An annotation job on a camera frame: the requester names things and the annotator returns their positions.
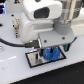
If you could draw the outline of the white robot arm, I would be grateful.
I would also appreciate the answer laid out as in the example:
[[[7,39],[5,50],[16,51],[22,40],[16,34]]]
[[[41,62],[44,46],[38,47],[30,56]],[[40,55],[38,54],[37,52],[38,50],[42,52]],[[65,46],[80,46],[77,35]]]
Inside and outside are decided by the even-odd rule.
[[[20,18],[20,38],[25,46],[36,48],[43,56],[48,49],[71,43],[71,28],[81,10],[82,0],[24,0]]]

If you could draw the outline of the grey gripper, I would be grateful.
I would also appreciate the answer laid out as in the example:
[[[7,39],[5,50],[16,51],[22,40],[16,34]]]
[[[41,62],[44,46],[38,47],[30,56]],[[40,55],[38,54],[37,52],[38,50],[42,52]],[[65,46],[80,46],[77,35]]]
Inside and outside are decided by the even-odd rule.
[[[66,24],[55,22],[53,30],[41,32],[39,34],[39,45],[41,49],[44,49],[43,57],[49,60],[49,47],[63,45],[64,51],[69,51],[70,43],[74,40],[74,38],[75,36],[70,22]]]

